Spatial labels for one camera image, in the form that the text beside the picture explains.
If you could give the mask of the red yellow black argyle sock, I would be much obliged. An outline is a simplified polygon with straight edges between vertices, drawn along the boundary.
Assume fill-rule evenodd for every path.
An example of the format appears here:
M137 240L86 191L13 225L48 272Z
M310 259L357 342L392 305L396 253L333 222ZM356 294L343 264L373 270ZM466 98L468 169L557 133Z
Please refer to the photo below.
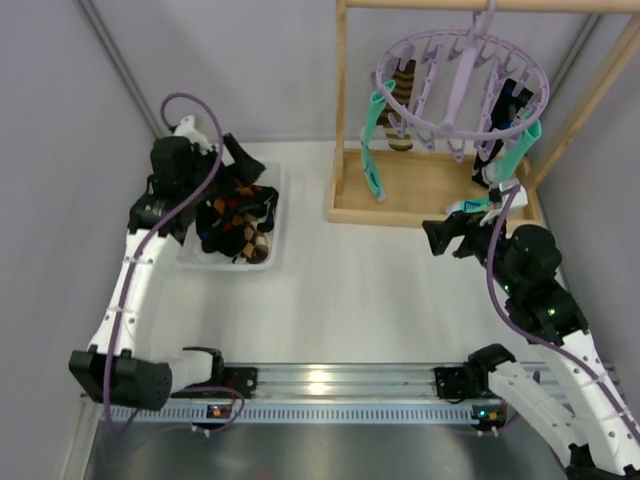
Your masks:
M259 232L271 232L278 201L279 191L274 187L241 186L225 198L207 200L199 206L196 232L204 238L216 238L245 221L256 222Z

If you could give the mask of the mint green sock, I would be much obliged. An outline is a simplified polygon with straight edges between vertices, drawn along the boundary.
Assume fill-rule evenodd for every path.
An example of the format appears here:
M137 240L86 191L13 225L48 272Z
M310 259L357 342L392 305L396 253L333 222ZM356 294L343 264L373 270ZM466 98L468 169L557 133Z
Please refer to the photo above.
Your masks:
M472 180L490 191L501 183L509 183L528 150L540 139L542 126L539 120L523 130L518 140L505 151L504 156L497 160L483 164L479 158L472 169ZM477 213L488 210L493 205L489 194L476 199L459 200L446 208L446 213L454 212Z
M386 98L378 91L374 91L369 98L361 133L361 163L365 180L371 194L379 203L386 200L386 192L370 142L376 132L378 118L385 107Z

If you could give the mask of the black blue sport sock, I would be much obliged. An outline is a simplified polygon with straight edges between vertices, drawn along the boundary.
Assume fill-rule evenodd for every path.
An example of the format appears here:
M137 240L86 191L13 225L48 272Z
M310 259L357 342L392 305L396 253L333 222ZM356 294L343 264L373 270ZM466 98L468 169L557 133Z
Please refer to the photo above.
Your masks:
M246 216L257 221L259 232L274 229L279 191L256 183L265 171L263 163L252 159L220 167L197 205L196 232L201 239L213 240L229 232Z

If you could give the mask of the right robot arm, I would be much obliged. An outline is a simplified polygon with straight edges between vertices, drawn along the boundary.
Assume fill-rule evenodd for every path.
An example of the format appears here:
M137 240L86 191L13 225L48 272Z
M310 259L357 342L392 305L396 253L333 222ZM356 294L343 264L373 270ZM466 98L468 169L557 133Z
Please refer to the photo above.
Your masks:
M508 233L504 220L462 212L422 227L433 255L459 238L454 257L473 257L484 267L492 300L505 292L506 302L494 304L498 315L537 352L566 401L548 394L500 344L468 356L464 366L477 389L510 404L567 478L638 478L639 426L597 353L586 317L555 278L562 256L552 233L536 224Z

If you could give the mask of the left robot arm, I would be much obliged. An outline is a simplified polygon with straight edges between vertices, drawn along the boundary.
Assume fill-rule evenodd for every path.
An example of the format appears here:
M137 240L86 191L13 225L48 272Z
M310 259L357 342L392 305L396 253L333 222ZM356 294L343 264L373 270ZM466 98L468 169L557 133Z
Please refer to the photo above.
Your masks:
M88 347L69 360L84 392L106 408L158 411L173 394L223 385L219 350L187 346L154 360L152 330L169 270L198 213L265 170L230 133L219 147L197 134L173 133L153 143L150 160L144 193L129 210L125 254L103 320Z

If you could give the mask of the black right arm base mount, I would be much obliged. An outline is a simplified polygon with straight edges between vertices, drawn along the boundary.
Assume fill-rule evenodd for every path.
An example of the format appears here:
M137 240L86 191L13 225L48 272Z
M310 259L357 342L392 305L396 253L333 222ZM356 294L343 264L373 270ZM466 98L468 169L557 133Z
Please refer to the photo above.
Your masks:
M437 367L434 375L438 398L451 404L494 397L479 374L470 367Z

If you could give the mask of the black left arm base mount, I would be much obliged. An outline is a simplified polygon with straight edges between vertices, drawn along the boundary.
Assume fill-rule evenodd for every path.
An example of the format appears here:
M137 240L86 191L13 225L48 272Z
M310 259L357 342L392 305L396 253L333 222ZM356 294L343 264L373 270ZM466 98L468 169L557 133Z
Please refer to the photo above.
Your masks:
M225 366L216 384L240 392L245 399L252 399L258 386L258 373L254 367Z

